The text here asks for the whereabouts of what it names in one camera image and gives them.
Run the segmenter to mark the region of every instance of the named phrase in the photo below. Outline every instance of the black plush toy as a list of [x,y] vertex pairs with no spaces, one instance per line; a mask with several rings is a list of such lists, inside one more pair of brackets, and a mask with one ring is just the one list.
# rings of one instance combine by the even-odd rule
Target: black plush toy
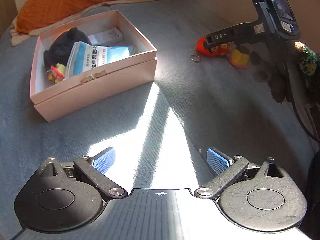
[[51,66],[58,63],[67,66],[73,44],[78,41],[91,45],[88,37],[77,27],[61,34],[43,54],[46,70],[50,70]]

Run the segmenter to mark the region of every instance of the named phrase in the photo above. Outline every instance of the pink box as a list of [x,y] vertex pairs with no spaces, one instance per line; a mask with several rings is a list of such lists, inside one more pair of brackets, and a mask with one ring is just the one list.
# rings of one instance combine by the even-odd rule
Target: pink box
[[[136,54],[80,73],[58,84],[45,73],[43,52],[65,31],[77,27],[87,36],[117,27]],[[51,122],[82,107],[153,81],[156,48],[118,10],[88,16],[39,35],[33,57],[30,99],[37,111]]]

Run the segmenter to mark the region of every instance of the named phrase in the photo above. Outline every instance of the crosshair logo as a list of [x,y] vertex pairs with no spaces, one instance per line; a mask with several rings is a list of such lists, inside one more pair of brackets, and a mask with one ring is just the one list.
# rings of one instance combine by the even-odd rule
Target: crosshair logo
[[156,193],[158,196],[164,196],[166,193],[164,193],[163,191],[159,191],[158,193]]

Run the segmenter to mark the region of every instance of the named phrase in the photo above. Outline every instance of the bed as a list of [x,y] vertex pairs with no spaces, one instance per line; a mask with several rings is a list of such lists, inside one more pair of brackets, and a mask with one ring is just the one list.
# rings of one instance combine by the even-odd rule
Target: bed
[[278,104],[252,70],[225,58],[190,60],[199,37],[228,26],[191,0],[111,5],[157,48],[156,80],[47,123],[29,99],[36,38],[16,47],[9,30],[0,39],[0,232],[10,239],[21,227],[15,196],[50,155],[71,161],[115,147],[108,176],[126,187],[189,187],[214,177],[205,152],[262,163],[273,156],[304,190],[315,148],[288,103]]

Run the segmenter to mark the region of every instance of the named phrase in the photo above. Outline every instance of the black cable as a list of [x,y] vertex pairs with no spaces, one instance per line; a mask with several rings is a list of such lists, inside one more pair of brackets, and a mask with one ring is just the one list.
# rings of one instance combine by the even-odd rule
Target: black cable
[[285,69],[285,73],[286,73],[286,79],[287,79],[287,88],[288,88],[288,93],[289,93],[289,96],[291,97],[291,104],[292,104],[292,107],[293,107],[293,111],[301,125],[301,127],[303,128],[303,130],[313,139],[315,140],[317,143],[320,143],[320,139],[318,139],[316,136],[314,136],[309,130],[307,127],[305,127],[303,121],[301,120],[299,114],[298,114],[298,111],[297,111],[297,107],[296,107],[296,104],[294,102],[294,98],[293,98],[293,94],[292,94],[292,90],[291,90],[291,84],[290,84],[290,76],[289,76],[289,70],[288,70],[288,66],[287,66],[287,63],[284,62],[284,69]]

